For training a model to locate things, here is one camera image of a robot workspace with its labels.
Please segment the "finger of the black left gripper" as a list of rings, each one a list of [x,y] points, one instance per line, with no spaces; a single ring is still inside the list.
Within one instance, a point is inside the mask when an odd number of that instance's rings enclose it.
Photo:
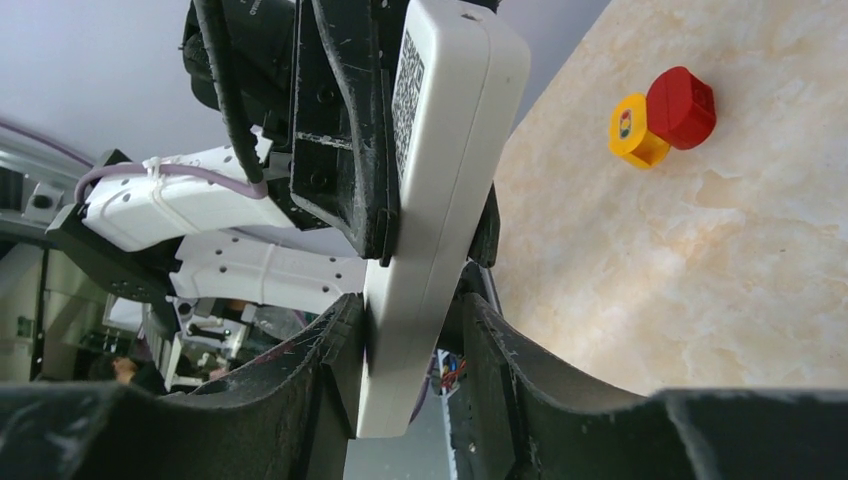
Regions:
[[[483,268],[492,268],[497,260],[501,218],[495,186],[492,185],[468,250],[468,258]]]

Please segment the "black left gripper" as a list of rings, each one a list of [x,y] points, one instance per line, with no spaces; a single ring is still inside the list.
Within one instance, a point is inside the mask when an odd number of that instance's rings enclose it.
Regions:
[[[379,56],[371,1],[256,0],[223,3],[249,121],[271,140],[291,133],[291,198],[338,229],[363,259],[389,260],[400,227],[390,144],[391,75]],[[182,39],[191,90],[216,110],[194,6]]]

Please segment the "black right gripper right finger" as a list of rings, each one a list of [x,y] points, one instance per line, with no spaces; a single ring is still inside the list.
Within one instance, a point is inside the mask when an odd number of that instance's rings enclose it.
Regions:
[[[640,396],[559,359],[482,297],[463,299],[476,451],[489,479],[843,479],[839,390]]]

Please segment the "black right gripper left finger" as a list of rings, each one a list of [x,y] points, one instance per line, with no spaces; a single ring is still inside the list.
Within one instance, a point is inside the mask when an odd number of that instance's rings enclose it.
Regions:
[[[116,382],[1,389],[5,479],[339,479],[356,430],[366,311],[316,321],[188,394]]]

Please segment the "white remote control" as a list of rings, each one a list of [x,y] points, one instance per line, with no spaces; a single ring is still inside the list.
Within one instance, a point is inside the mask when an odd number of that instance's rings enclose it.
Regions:
[[[356,434],[406,431],[530,71],[526,42],[491,9],[413,1],[391,112],[400,230],[371,262]]]

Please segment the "yellow traffic light toy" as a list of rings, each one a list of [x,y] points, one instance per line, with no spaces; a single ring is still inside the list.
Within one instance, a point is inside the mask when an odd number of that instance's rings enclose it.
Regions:
[[[640,169],[651,169],[667,156],[670,145],[648,128],[647,100],[643,93],[623,98],[608,124],[610,152]]]

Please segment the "red oval toy block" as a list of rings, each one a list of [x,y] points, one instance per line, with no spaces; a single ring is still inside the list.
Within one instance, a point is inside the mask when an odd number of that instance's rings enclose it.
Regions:
[[[659,75],[646,103],[648,130],[677,150],[698,147],[717,124],[712,88],[684,66]]]

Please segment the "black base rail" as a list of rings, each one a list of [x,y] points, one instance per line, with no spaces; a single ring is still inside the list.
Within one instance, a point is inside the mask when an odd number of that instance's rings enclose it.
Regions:
[[[475,418],[472,382],[464,353],[463,297],[475,293],[491,299],[487,270],[474,262],[464,267],[431,360],[431,389],[443,410],[451,479],[487,479],[481,428]]]

